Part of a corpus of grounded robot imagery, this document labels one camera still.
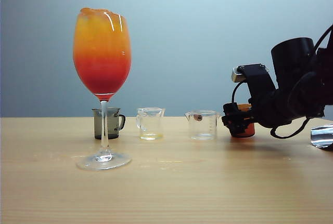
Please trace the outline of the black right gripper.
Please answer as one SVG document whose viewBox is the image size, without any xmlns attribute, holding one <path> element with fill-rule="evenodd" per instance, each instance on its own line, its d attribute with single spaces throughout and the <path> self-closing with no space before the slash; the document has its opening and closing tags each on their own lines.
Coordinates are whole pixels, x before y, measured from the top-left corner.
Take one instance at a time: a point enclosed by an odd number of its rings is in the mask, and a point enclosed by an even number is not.
<svg viewBox="0 0 333 224">
<path fill-rule="evenodd" d="M 288 125 L 292 121 L 291 112 L 287 109 L 287 97 L 281 90 L 267 91 L 258 96 L 251 96 L 252 113 L 255 122 L 263 127 L 273 128 Z M 238 113 L 237 103 L 223 105 L 222 122 L 229 129 L 231 136 L 251 136 L 249 119 L 234 117 Z"/>
</svg>

